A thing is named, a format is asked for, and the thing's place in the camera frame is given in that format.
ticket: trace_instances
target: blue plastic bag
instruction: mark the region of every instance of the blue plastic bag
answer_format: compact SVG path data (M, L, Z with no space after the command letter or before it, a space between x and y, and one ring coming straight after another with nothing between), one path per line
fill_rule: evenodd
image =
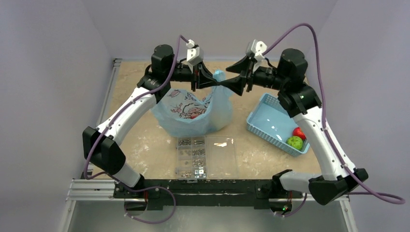
M225 73L215 71L217 81L225 80ZM223 86L212 87L212 92L197 99L184 89L170 89L151 109L158 123L173 137L199 136L219 131L232 121L232 91Z

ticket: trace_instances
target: red apple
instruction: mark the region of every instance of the red apple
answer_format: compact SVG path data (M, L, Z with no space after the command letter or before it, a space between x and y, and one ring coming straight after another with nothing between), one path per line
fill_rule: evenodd
M302 132L302 130L300 129L300 127L295 128L295 129L293 130L292 135L293 135L293 136L297 136L297 137L301 138L302 140L305 140L305 139L306 139L306 136L305 136L305 134L303 134L303 132Z

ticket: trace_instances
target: beige table surface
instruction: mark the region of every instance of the beige table surface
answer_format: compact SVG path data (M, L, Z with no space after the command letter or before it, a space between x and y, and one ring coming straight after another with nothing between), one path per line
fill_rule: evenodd
M225 70L234 62L205 62L207 68ZM109 115L112 115L130 96L137 82L144 75L149 62L122 62L109 105ZM235 77L235 73L226 73L226 77ZM190 83L172 82L172 88L190 89ZM200 89L194 95L200 99L208 94L209 89ZM320 168L316 157L310 148L306 154L297 158L283 152L270 143L262 140L246 130L246 118L258 104L264 93L277 96L277 91L254 86L251 92L245 92L242 97L232 95L234 106L232 122L213 133L213 135L229 136L235 139L236 162L239 179L270 179L272 175L284 169L299 172L319 173ZM176 178L176 138L171 137L158 125L154 115L149 111L130 130L122 145L122 151L127 162L134 170L142 173L148 179Z

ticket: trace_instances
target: gray wall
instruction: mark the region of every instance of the gray wall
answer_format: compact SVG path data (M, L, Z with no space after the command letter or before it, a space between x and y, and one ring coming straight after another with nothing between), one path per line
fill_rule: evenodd
M81 0L0 0L0 231L56 231L110 62Z
M410 2L339 0L319 35L328 120L374 190L410 200ZM308 78L317 87L313 52ZM409 231L410 204L352 197L359 231Z
M195 40L206 59L237 59L249 41L273 43L294 24L308 22L320 31L336 1L83 0L110 54L139 59L150 58L159 44L174 46L179 34ZM309 30L301 29L275 50L307 52L311 45Z

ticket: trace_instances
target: green apple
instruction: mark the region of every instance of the green apple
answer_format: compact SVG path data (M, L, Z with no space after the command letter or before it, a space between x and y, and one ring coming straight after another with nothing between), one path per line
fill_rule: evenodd
M292 147L294 147L298 150L302 149L302 147L303 147L303 140L298 136L290 137L288 140L286 140L286 143L289 146L292 146Z

